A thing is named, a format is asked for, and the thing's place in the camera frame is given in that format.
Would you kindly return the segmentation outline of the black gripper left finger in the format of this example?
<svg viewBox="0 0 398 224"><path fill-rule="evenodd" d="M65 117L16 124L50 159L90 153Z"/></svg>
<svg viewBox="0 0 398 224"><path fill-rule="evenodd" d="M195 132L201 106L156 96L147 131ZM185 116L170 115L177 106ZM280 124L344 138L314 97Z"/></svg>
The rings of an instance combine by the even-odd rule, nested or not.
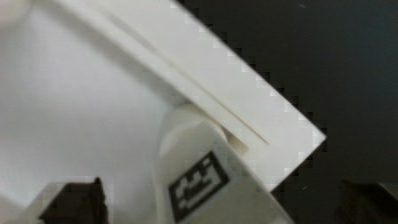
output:
<svg viewBox="0 0 398 224"><path fill-rule="evenodd" d="M67 183L39 215L42 224L110 224L101 179Z"/></svg>

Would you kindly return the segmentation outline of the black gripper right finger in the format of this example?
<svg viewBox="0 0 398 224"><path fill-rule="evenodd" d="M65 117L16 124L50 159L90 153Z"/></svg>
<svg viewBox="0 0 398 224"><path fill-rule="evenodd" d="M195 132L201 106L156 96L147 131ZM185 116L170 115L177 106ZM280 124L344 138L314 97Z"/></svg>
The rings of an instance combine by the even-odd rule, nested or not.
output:
<svg viewBox="0 0 398 224"><path fill-rule="evenodd" d="M336 224L398 224L398 183L341 181Z"/></svg>

